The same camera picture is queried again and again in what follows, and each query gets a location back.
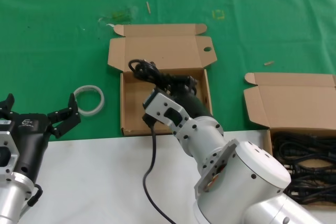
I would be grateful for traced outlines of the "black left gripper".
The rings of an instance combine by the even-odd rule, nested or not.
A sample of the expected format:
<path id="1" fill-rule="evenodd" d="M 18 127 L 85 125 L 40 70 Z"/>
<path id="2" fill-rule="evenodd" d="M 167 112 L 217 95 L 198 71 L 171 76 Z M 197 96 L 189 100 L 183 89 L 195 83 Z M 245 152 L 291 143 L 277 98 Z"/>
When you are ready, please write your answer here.
<path id="1" fill-rule="evenodd" d="M 13 139 L 19 151 L 14 172 L 26 176 L 35 183 L 50 136 L 60 138 L 81 122 L 77 101 L 75 95 L 71 93 L 65 109 L 47 115 L 12 112 L 14 102 L 14 96 L 10 93 L 0 105 L 1 119 L 10 119 L 14 122 Z"/>

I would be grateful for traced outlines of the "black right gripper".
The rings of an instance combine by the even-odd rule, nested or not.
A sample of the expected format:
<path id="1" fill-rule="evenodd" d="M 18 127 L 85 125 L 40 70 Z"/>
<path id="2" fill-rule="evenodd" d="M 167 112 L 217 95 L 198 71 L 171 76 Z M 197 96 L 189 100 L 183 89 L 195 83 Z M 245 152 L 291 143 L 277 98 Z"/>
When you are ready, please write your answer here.
<path id="1" fill-rule="evenodd" d="M 173 100 L 182 106 L 191 118 L 195 119 L 200 116 L 212 117 L 210 111 L 196 96 L 197 80 L 192 76 L 169 75 L 167 82 L 167 89 L 172 91 Z"/>

